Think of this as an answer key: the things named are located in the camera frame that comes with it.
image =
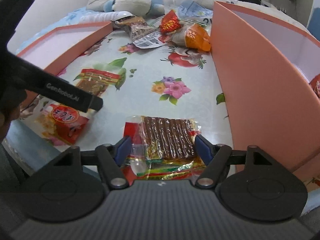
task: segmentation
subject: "blue stuffed animal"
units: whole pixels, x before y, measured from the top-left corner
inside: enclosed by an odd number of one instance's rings
[[[165,0],[109,0],[103,9],[105,12],[128,11],[136,16],[159,17],[164,15]]]

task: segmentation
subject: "pink box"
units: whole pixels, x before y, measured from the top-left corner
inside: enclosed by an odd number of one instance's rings
[[[320,42],[288,22],[216,2],[212,57],[234,148],[258,145],[302,181],[320,174]]]
[[[34,41],[17,56],[58,75],[81,53],[112,31],[111,22],[58,27]],[[22,106],[28,106],[36,96],[36,93],[27,91],[27,99]]]

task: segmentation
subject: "barcode label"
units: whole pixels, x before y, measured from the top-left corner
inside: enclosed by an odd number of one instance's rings
[[[165,42],[159,40],[161,33],[159,31],[154,31],[148,35],[133,42],[140,49],[151,49],[163,46]]]
[[[152,40],[149,40],[150,42],[152,43],[158,43],[159,41],[157,39],[152,39]]]
[[[152,43],[150,43],[148,41],[146,41],[144,43],[139,43],[139,46],[141,46],[141,47],[147,47],[147,46],[150,46],[150,45],[152,45]]]

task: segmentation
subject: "orange snack bag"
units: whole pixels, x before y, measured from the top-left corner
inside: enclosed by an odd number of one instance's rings
[[[182,29],[172,35],[172,41],[179,45],[192,49],[210,51],[210,37],[206,30],[199,24],[185,24]]]

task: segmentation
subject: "red snack bag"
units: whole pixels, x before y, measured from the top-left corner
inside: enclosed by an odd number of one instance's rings
[[[313,78],[313,80],[310,82],[310,86],[316,93],[316,95],[320,98],[320,74]]]
[[[37,121],[45,129],[44,136],[52,135],[67,144],[74,144],[89,121],[89,113],[54,103],[44,109]]]
[[[177,15],[173,10],[168,12],[161,21],[159,26],[161,33],[170,33],[181,28]]]

